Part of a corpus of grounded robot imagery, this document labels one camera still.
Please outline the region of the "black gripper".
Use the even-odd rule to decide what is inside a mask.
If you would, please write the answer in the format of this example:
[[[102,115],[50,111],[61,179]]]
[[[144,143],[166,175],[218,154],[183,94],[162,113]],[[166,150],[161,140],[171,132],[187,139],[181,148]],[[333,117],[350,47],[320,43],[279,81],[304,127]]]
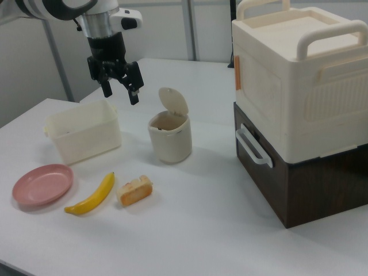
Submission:
[[[87,58],[91,78],[101,84],[105,97],[110,97],[112,89],[109,78],[122,79],[126,83],[131,105],[139,102],[139,89],[144,86],[137,62],[125,60],[125,44],[121,33],[104,38],[88,38],[91,56]]]

